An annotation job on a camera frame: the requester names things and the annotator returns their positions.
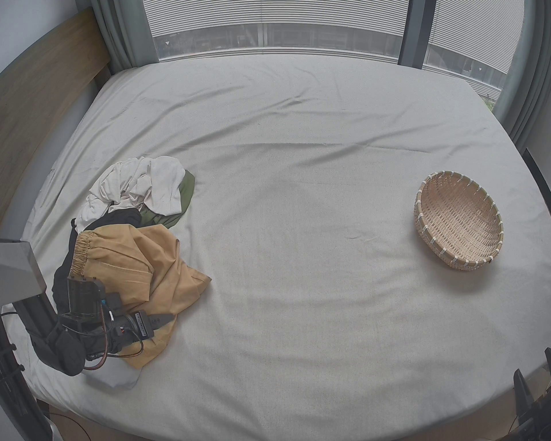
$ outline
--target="headboard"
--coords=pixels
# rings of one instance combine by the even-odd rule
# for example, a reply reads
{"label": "headboard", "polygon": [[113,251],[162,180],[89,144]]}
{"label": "headboard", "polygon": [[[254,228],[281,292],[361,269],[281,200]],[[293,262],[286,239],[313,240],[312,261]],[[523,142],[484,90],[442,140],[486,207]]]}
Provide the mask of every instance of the headboard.
{"label": "headboard", "polygon": [[0,73],[0,221],[40,144],[109,61],[88,8],[52,29]]}

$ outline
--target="curtain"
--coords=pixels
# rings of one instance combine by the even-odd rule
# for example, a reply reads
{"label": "curtain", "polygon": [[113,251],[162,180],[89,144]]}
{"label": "curtain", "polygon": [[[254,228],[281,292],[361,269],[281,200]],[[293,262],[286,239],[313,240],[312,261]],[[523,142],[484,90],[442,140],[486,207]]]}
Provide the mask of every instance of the curtain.
{"label": "curtain", "polygon": [[507,74],[511,78],[505,84],[506,93],[494,108],[495,116],[521,154],[526,149],[526,139],[551,90],[550,2],[525,0],[522,34],[518,53]]}
{"label": "curtain", "polygon": [[78,10],[92,6],[111,55],[112,74],[158,63],[153,37],[141,0],[76,0]]}

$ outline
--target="bed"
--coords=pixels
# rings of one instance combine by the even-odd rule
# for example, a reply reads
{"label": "bed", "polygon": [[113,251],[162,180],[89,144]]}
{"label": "bed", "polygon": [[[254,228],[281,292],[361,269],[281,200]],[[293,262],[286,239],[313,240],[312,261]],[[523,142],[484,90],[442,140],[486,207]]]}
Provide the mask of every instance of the bed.
{"label": "bed", "polygon": [[[395,439],[472,412],[515,369],[544,363],[551,218],[464,81],[304,55],[121,72],[25,227],[49,287],[87,189],[140,155],[195,175],[171,231],[212,282],[131,390],[43,365],[6,320],[36,397],[158,440]],[[452,270],[417,236],[415,193],[438,170],[473,178],[499,206],[505,240],[490,265]]]}

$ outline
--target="red wire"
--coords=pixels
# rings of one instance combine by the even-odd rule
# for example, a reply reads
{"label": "red wire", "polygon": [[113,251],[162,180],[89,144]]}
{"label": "red wire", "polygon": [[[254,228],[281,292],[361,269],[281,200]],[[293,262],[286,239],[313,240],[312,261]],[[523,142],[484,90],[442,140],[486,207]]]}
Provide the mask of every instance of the red wire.
{"label": "red wire", "polygon": [[104,365],[105,361],[107,360],[107,331],[105,329],[105,319],[104,319],[104,315],[103,315],[103,308],[100,308],[100,312],[101,312],[101,327],[103,328],[103,332],[105,334],[105,352],[104,352],[103,356],[101,357],[100,362],[96,366],[91,366],[91,367],[85,366],[84,370],[99,369]]}

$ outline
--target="bamboo basket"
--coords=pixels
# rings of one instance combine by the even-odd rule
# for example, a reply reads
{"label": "bamboo basket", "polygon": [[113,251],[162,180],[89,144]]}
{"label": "bamboo basket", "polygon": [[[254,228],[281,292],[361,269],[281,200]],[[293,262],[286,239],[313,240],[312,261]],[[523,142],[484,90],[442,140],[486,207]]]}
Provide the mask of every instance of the bamboo basket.
{"label": "bamboo basket", "polygon": [[453,171],[432,173],[421,184],[415,227],[452,268],[471,271],[492,262],[503,244],[503,220],[485,189]]}

